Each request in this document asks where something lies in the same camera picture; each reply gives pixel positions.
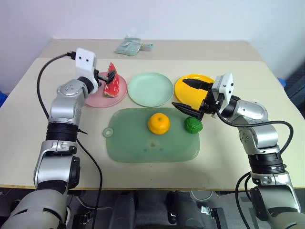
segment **green cutting board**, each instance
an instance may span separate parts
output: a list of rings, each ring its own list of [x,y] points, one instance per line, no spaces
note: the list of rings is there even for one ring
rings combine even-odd
[[[149,118],[163,113],[170,129],[163,135],[147,127]],[[123,163],[182,162],[194,159],[200,148],[198,134],[190,134],[183,121],[188,116],[175,108],[128,108],[116,112],[103,130],[109,157]]]

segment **yellow plate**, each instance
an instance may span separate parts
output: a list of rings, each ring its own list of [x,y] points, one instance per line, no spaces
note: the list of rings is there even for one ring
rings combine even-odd
[[[195,110],[199,110],[201,102],[205,99],[207,91],[192,88],[182,82],[184,79],[197,79],[208,83],[214,83],[214,80],[198,74],[190,74],[181,77],[175,84],[175,96],[180,103],[187,104]]]

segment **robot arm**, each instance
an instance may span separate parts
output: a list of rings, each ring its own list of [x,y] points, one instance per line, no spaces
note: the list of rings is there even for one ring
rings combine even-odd
[[[217,113],[222,121],[238,127],[240,140],[248,154],[251,178],[257,185],[250,190],[256,216],[268,221],[274,229],[305,228],[305,215],[300,213],[300,204],[281,158],[277,131],[272,125],[250,126],[267,122],[267,110],[259,103],[232,96],[232,74],[218,76],[215,83],[193,79],[184,82],[207,90],[208,94],[199,111],[185,104],[173,103],[177,109],[199,120],[204,113]]]
[[[22,199],[2,229],[65,228],[67,192],[80,177],[80,159],[74,155],[81,108],[99,87],[94,53],[78,49],[75,64],[78,79],[60,86],[51,105],[46,140],[34,171],[36,190]]]

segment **watermelon slice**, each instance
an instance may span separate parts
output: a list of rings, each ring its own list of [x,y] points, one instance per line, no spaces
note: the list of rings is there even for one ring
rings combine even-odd
[[[115,69],[115,66],[113,65],[113,63],[110,63],[108,71],[107,71],[107,75],[109,73],[112,73],[113,71],[115,71],[115,76],[114,79],[112,80],[112,82],[110,82],[109,84],[106,84],[104,87],[104,91],[103,91],[103,95],[105,97],[116,97],[119,93],[119,75]]]

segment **beige tabletop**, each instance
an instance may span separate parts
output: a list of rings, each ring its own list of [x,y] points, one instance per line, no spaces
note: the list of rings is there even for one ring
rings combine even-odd
[[[269,120],[285,120],[295,130],[294,138],[283,154],[294,187],[305,187],[305,121],[287,98],[257,51],[245,42],[147,41],[154,43],[151,52],[134,57],[114,54],[118,40],[53,40],[35,60],[0,108],[0,187],[33,187],[33,171],[41,142],[45,138],[47,120],[36,95],[36,79],[41,67],[58,54],[83,47],[96,53],[97,69],[106,71],[113,62],[127,83],[138,73],[158,72],[172,83],[180,77],[199,73],[211,78],[233,73],[234,95],[263,104]],[[56,88],[75,78],[74,61],[58,60],[45,70],[41,79],[41,95],[49,110]],[[238,178],[250,171],[247,154],[239,141],[237,128],[210,115],[203,118],[198,156],[180,163],[126,164],[111,160],[107,154],[102,130],[118,110],[140,107],[128,95],[109,108],[85,106],[80,127],[88,135],[79,139],[99,163],[103,172],[103,188],[165,188],[232,190]],[[288,129],[275,126],[279,144],[283,146]],[[81,177],[79,189],[97,188],[99,174],[92,161],[79,148]]]

